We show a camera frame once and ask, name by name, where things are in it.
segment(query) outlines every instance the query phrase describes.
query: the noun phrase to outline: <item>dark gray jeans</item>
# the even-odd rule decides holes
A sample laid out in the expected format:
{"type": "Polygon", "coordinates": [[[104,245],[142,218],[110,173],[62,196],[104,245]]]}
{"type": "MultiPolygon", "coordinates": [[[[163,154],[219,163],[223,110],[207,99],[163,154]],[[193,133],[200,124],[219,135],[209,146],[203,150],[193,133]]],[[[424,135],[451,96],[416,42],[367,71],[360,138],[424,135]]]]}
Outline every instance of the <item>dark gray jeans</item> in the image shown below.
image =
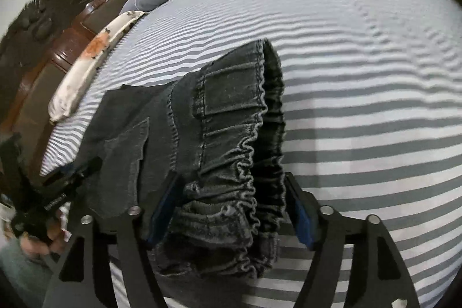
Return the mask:
{"type": "MultiPolygon", "coordinates": [[[[282,92],[280,61],[266,40],[176,82],[109,91],[77,156],[77,163],[103,158],[87,181],[87,204],[117,216],[175,170],[186,180],[186,203],[150,252],[155,270],[262,275],[277,257],[285,209],[282,92]]],[[[143,229],[149,231],[149,218],[143,229]]]]}

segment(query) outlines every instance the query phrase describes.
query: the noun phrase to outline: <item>hand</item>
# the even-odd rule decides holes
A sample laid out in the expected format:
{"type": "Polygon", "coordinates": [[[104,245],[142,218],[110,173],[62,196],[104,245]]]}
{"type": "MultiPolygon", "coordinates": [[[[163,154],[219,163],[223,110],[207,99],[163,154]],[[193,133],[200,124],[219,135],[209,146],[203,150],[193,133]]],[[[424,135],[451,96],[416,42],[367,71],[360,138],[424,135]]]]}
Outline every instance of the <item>hand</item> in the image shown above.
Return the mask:
{"type": "Polygon", "coordinates": [[[31,259],[35,259],[38,256],[50,253],[61,254],[66,245],[66,242],[64,241],[65,234],[64,231],[61,230],[61,221],[58,219],[54,220],[48,226],[47,235],[48,238],[53,241],[50,246],[47,246],[45,243],[36,238],[30,237],[28,233],[24,233],[21,237],[20,244],[26,256],[31,259]]]}

